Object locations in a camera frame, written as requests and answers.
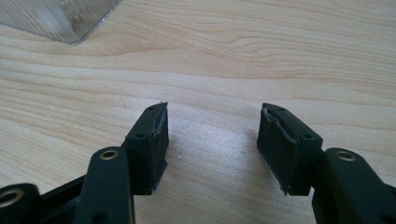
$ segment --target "wooden table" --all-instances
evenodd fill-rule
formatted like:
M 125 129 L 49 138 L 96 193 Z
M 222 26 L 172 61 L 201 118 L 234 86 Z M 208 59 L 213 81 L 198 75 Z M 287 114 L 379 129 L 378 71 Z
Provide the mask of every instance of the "wooden table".
M 396 4 L 125 0 L 76 47 L 1 26 L 0 188 L 83 175 L 160 101 L 169 166 L 138 223 L 315 223 L 256 148 L 261 105 L 396 186 Z

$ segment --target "clear plastic container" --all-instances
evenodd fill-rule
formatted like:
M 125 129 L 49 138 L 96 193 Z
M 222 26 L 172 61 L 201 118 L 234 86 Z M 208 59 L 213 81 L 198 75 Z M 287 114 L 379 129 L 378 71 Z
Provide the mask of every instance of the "clear plastic container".
M 122 0 L 0 0 L 0 23 L 77 45 Z

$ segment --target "round hole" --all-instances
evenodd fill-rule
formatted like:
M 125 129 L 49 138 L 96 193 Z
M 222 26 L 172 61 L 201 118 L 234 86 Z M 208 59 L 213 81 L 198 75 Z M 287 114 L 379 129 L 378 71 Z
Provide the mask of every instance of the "round hole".
M 354 155 L 350 154 L 349 152 L 345 151 L 336 151 L 335 154 L 340 158 L 341 160 L 344 161 L 355 161 L 356 158 Z
M 116 158 L 119 155 L 117 150 L 108 150 L 100 155 L 100 159 L 108 161 Z
M 0 195 L 0 208 L 14 204 L 23 196 L 21 189 L 9 189 Z
M 92 217 L 92 224 L 106 224 L 110 220 L 108 211 L 98 212 Z
M 138 133 L 138 134 L 136 135 L 136 137 L 137 137 L 137 138 L 144 138 L 145 135 L 144 135 L 143 133 Z
M 312 136 L 310 134 L 303 134 L 303 138 L 305 139 L 311 139 Z

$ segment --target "black plastic bracket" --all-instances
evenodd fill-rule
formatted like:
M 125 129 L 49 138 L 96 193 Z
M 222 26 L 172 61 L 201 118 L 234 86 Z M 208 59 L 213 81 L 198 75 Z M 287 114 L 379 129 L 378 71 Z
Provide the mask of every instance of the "black plastic bracket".
M 87 175 L 43 195 L 32 184 L 0 189 L 0 223 L 134 223 L 134 195 L 157 188 L 168 145 L 167 103 L 152 105 L 121 147 L 92 155 Z
M 262 104 L 257 147 L 285 194 L 307 195 L 317 223 L 396 223 L 395 188 L 357 153 L 321 150 L 322 138 L 288 110 Z

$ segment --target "wood grain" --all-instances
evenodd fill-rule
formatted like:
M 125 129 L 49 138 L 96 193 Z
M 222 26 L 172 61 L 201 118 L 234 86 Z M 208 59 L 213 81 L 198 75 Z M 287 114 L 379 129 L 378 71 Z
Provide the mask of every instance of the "wood grain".
M 169 102 L 169 166 L 138 223 L 315 223 L 255 146 L 262 102 L 396 186 L 392 0 L 124 0 L 82 44 L 0 27 L 0 188 L 42 193 Z

